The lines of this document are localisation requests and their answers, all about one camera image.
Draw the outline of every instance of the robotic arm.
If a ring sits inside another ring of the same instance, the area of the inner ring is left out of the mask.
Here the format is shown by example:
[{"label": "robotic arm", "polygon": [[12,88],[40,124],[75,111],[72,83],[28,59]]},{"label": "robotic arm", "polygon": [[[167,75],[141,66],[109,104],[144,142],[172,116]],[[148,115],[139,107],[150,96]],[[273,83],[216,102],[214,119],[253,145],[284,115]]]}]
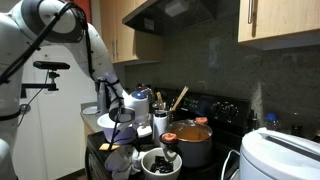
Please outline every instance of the robotic arm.
[{"label": "robotic arm", "polygon": [[106,83],[112,101],[109,118],[121,123],[115,135],[130,124],[139,137],[151,134],[148,98],[142,92],[124,91],[105,44],[85,19],[76,4],[61,0],[24,0],[9,13],[0,13],[0,157],[4,157],[0,179],[16,179],[11,154],[20,114],[22,66],[42,46],[65,46],[86,75]]}]

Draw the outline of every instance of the stove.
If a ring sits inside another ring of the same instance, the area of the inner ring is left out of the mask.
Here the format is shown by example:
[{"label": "stove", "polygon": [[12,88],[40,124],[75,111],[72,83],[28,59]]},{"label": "stove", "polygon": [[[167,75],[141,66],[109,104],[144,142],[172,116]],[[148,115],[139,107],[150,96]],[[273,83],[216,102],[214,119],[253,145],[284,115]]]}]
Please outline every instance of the stove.
[{"label": "stove", "polygon": [[[178,90],[155,88],[163,100],[170,104],[180,94]],[[253,111],[248,100],[187,92],[176,109],[175,120],[207,117],[212,128],[212,160],[206,167],[187,169],[182,167],[179,179],[220,179],[221,170],[231,150],[240,151],[242,137],[252,129]],[[86,152],[86,171],[90,179],[112,179],[104,169],[104,162],[110,152],[99,151],[106,140],[102,132],[88,136]],[[152,144],[151,136],[141,139],[140,145]],[[225,179],[230,179],[239,167],[239,156],[232,154],[226,165]],[[144,179],[143,173],[130,176],[130,179]]]}]

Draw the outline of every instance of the white rice cooker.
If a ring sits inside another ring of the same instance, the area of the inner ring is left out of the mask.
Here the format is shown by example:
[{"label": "white rice cooker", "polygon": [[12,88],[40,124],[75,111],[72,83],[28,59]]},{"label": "white rice cooker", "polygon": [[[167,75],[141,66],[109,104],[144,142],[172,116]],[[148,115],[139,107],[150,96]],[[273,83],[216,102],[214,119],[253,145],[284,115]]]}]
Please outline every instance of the white rice cooker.
[{"label": "white rice cooker", "polygon": [[243,137],[240,180],[320,179],[320,144],[261,128]]}]

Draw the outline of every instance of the bowl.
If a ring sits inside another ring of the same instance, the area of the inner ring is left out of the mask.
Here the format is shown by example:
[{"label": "bowl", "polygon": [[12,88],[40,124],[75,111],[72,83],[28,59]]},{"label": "bowl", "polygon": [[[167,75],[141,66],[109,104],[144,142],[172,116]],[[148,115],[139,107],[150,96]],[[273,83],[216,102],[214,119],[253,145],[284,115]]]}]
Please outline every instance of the bowl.
[{"label": "bowl", "polygon": [[[160,173],[159,171],[151,172],[151,166],[155,163],[156,156],[163,156],[166,161],[173,162],[173,172]],[[174,151],[163,148],[155,148],[148,151],[141,160],[142,171],[147,180],[176,180],[179,177],[182,159]]]},{"label": "bowl", "polygon": [[[97,123],[103,128],[103,133],[106,140],[111,142],[115,122],[109,118],[109,113],[100,116],[97,120]],[[114,144],[129,144],[133,142],[136,137],[137,133],[133,129],[132,124],[130,124],[129,127],[124,129],[114,138]]]}]

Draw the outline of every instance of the stainless steel pot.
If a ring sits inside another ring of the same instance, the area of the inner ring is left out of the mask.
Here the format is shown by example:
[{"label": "stainless steel pot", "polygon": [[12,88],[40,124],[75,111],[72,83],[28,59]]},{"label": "stainless steel pot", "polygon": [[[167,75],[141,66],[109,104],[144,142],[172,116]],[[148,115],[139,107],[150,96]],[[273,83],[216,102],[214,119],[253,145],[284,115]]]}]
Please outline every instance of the stainless steel pot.
[{"label": "stainless steel pot", "polygon": [[182,165],[187,168],[199,168],[207,165],[212,155],[212,129],[194,120],[176,121],[167,126],[166,132],[175,134],[173,140],[165,140],[164,134],[159,138],[167,148],[176,151],[182,158]]}]

